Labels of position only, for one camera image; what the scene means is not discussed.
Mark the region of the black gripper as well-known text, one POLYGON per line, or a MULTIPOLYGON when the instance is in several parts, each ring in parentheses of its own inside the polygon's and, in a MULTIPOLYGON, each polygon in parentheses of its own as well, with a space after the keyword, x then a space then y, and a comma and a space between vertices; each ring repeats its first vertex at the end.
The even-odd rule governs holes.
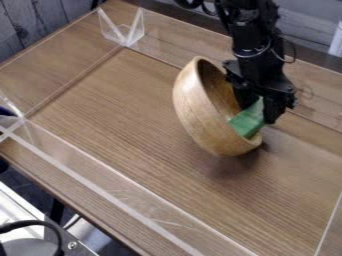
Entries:
POLYGON ((234 47, 233 53, 235 60, 225 61, 223 68, 239 106, 249 108, 262 97, 265 122, 274 124, 297 102, 297 89, 284 72, 285 49, 282 46, 234 47))

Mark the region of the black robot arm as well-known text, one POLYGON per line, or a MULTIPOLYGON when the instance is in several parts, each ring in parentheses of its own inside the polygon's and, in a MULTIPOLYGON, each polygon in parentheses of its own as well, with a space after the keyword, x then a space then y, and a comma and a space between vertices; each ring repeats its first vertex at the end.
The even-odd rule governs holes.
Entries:
POLYGON ((285 39, 277 27, 280 6, 274 0, 214 0, 215 11, 210 12, 205 0, 174 1, 185 9, 202 7, 206 13, 217 15, 233 39, 235 59, 222 63, 225 73, 201 60, 201 78, 230 82, 242 109, 261 98, 265 122, 274 124, 297 102, 297 88, 284 71, 285 39))

